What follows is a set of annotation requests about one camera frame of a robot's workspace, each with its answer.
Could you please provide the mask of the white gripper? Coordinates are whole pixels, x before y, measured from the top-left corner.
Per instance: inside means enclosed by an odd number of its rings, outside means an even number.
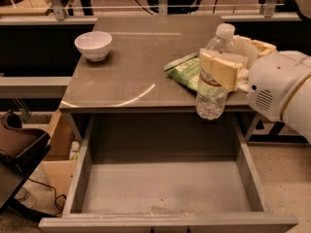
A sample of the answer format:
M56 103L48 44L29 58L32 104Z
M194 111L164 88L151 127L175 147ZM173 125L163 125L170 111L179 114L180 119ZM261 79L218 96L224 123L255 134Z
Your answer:
M311 75L311 57L295 50L277 52L272 44L240 35L233 39L239 54L201 49L201 69L227 91L236 91L247 80L247 65L254 63L249 70L249 106L271 121L281 121L290 96Z

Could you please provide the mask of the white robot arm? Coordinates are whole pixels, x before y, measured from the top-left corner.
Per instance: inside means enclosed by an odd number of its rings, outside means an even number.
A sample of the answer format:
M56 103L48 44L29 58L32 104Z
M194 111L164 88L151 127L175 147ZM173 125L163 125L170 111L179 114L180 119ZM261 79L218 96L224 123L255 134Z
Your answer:
M226 90L245 91L254 111L311 141L311 56L241 36L234 41L230 53L202 49L200 67Z

